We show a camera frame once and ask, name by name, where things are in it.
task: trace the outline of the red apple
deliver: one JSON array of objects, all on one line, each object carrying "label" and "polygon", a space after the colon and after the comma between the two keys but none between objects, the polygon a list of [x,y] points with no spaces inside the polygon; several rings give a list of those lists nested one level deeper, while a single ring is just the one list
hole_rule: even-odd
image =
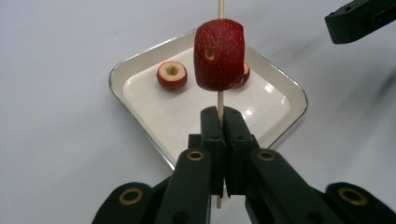
[{"label": "red apple", "polygon": [[235,86],[233,86],[233,89],[239,89],[245,86],[249,77],[250,77],[250,67],[248,66],[247,63],[244,63],[244,75],[242,76],[241,81],[238,82]]},{"label": "red apple", "polygon": [[168,91],[180,90],[187,83],[186,67],[174,61],[162,63],[157,71],[157,79]]},{"label": "red apple", "polygon": [[198,86],[207,91],[231,89],[244,74],[243,26],[228,19],[202,24],[195,35],[193,59]]}]

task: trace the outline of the tray rim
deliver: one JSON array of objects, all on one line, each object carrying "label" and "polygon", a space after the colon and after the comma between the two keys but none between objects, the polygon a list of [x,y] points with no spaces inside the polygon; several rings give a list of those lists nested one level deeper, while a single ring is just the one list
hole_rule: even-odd
[{"label": "tray rim", "polygon": [[[156,150],[160,153],[160,155],[165,159],[165,161],[169,164],[169,166],[174,170],[175,169],[175,164],[173,164],[170,159],[167,157],[167,155],[165,155],[165,153],[160,149],[160,147],[155,143],[155,141],[153,140],[153,138],[150,136],[150,134],[145,130],[145,128],[143,127],[143,125],[139,122],[139,120],[134,116],[134,114],[132,113],[132,111],[129,109],[129,107],[127,106],[127,104],[124,102],[124,99],[122,96],[120,96],[117,93],[116,87],[114,85],[114,81],[113,81],[113,77],[115,76],[115,71],[125,62],[130,61],[136,57],[139,57],[147,52],[152,51],[153,49],[157,49],[160,48],[162,46],[164,46],[165,44],[168,44],[170,42],[173,42],[175,40],[180,39],[181,37],[185,37],[187,35],[193,35],[196,32],[196,29],[191,30],[183,35],[178,35],[175,36],[173,38],[170,38],[168,40],[163,41],[160,44],[157,44],[149,49],[146,49],[144,51],[142,51],[141,53],[137,53],[134,56],[131,56],[129,58],[126,58],[122,61],[120,61],[119,63],[117,63],[110,71],[109,74],[109,78],[108,78],[108,85],[109,88],[111,89],[111,91],[113,92],[113,94],[116,96],[116,98],[121,102],[121,104],[126,108],[126,110],[129,112],[129,114],[132,116],[132,118],[134,119],[134,121],[137,123],[137,125],[140,127],[140,129],[142,130],[143,134],[147,137],[147,139],[150,141],[150,143],[154,146],[154,148],[156,148]],[[299,123],[302,118],[304,117],[304,115],[306,114],[306,111],[308,109],[308,98],[306,96],[306,93],[304,91],[304,89],[300,86],[300,84],[298,84],[294,79],[292,79],[290,76],[288,76],[287,74],[285,74],[282,70],[280,70],[277,66],[275,66],[273,63],[269,62],[266,58],[264,58],[262,55],[260,55],[259,52],[257,52],[257,50],[253,49],[252,47],[250,47],[249,45],[246,45],[246,48],[248,48],[249,50],[251,50],[253,53],[255,53],[257,56],[259,56],[262,60],[267,61],[271,66],[273,66],[279,73],[281,73],[286,79],[288,79],[290,82],[292,82],[295,87],[297,87],[301,93],[304,96],[304,110],[302,111],[302,113],[292,122],[290,123],[290,125],[267,147],[267,148],[273,148],[275,145],[278,145],[280,142],[280,139],[282,139],[287,133],[290,133],[290,131],[293,128],[296,128],[296,124]]]}]

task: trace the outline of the brass ring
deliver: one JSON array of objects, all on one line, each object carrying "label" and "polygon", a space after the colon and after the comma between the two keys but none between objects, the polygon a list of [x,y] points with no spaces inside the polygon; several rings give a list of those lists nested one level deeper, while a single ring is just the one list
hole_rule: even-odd
[{"label": "brass ring", "polygon": [[[128,193],[136,193],[136,197],[133,199],[126,199],[125,196]],[[138,203],[141,199],[143,198],[143,191],[138,188],[131,188],[131,189],[126,189],[119,197],[119,201],[123,205],[132,205]]]},{"label": "brass ring", "polygon": [[260,151],[257,157],[262,161],[273,161],[275,155],[269,151]]},{"label": "brass ring", "polygon": [[204,159],[204,153],[200,151],[192,151],[187,154],[187,158],[191,161],[200,161]]},{"label": "brass ring", "polygon": [[352,203],[357,206],[366,205],[367,198],[360,192],[351,188],[340,188],[338,190],[338,195],[346,202]]}]

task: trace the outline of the tabletop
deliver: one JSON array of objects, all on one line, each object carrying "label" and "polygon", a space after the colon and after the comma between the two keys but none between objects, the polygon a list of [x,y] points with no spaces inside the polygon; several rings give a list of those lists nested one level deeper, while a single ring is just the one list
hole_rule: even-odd
[{"label": "tabletop", "polygon": [[[334,45],[324,17],[346,3],[227,0],[225,17],[307,96],[275,149],[315,189],[348,182],[396,210],[396,22]],[[109,73],[217,13],[214,0],[2,1],[0,223],[91,223],[117,186],[172,174]],[[243,197],[211,219],[249,223]]]}]

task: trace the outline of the tray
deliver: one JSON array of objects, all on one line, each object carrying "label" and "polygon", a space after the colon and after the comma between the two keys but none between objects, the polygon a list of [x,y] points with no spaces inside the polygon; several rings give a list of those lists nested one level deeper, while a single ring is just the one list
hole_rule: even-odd
[{"label": "tray", "polygon": [[[170,39],[118,63],[109,86],[143,128],[148,139],[174,168],[187,148],[189,133],[200,133],[200,112],[217,104],[217,93],[199,88],[193,67],[195,31]],[[164,90],[157,81],[158,66],[180,61],[188,82],[179,91]],[[271,147],[307,109],[303,89],[290,77],[246,46],[250,79],[237,90],[224,92],[224,104],[239,110],[261,147]]]}]

